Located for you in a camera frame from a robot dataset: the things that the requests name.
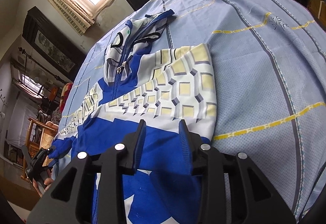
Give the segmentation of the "wooden chair frame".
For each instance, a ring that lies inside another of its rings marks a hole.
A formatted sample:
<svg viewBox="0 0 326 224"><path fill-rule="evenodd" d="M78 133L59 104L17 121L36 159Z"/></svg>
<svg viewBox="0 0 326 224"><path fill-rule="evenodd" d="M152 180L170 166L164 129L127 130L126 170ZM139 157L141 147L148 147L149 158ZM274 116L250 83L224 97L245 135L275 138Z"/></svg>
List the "wooden chair frame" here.
<svg viewBox="0 0 326 224"><path fill-rule="evenodd" d="M33 158L42 148L49 148L54 137L58 132L58 125L51 121L45 124L37 119L30 117L29 125L26 133L25 144L21 150L28 151L30 158Z"/></svg>

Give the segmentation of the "blue red hooded jacket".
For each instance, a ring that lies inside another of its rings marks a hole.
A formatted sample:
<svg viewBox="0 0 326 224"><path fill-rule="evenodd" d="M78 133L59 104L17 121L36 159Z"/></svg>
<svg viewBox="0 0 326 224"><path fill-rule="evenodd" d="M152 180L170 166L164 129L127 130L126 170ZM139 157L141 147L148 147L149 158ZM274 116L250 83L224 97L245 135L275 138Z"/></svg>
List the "blue red hooded jacket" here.
<svg viewBox="0 0 326 224"><path fill-rule="evenodd" d="M123 176L127 223L195 223L200 178L179 122L210 143L217 96L209 48L164 43L172 10L125 20L97 42L77 77L54 138L59 174L80 152L96 155L146 123L136 173Z"/></svg>

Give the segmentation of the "standing fan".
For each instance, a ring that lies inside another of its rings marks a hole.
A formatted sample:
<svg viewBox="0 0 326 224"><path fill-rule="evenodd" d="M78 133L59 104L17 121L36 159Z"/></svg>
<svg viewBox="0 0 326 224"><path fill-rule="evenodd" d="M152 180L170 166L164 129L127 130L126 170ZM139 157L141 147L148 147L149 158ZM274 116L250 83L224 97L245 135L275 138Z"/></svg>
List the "standing fan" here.
<svg viewBox="0 0 326 224"><path fill-rule="evenodd" d="M47 82L46 73L40 68L34 68L29 77L37 84L45 85Z"/></svg>

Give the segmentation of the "dark framed painting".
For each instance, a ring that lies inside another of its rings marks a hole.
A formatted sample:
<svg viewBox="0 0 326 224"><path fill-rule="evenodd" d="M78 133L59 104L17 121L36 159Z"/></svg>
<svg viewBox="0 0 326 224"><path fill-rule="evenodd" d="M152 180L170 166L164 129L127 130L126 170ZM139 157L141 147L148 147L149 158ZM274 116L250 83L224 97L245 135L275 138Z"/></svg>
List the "dark framed painting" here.
<svg viewBox="0 0 326 224"><path fill-rule="evenodd" d="M28 10L22 37L66 78L76 78L86 55L37 7Z"/></svg>

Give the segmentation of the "red flower blanket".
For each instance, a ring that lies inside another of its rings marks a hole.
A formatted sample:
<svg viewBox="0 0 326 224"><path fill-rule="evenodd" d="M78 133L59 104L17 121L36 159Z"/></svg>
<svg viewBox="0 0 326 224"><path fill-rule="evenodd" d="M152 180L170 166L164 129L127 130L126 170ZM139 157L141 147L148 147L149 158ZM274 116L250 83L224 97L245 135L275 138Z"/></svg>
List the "red flower blanket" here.
<svg viewBox="0 0 326 224"><path fill-rule="evenodd" d="M64 111L65 104L67 102L67 98L70 94L70 91L72 89L73 83L67 83L64 85L62 92L61 92L61 97L60 97L60 104L59 104L59 109L60 112L62 113Z"/></svg>

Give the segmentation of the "left striped curtain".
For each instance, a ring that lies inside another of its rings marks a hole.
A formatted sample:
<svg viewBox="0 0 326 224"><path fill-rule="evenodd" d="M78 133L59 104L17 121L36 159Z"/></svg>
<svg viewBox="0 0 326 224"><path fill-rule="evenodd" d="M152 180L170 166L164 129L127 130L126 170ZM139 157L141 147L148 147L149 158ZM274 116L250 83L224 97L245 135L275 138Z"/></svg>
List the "left striped curtain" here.
<svg viewBox="0 0 326 224"><path fill-rule="evenodd" d="M73 0L47 1L80 36L95 23L95 21Z"/></svg>

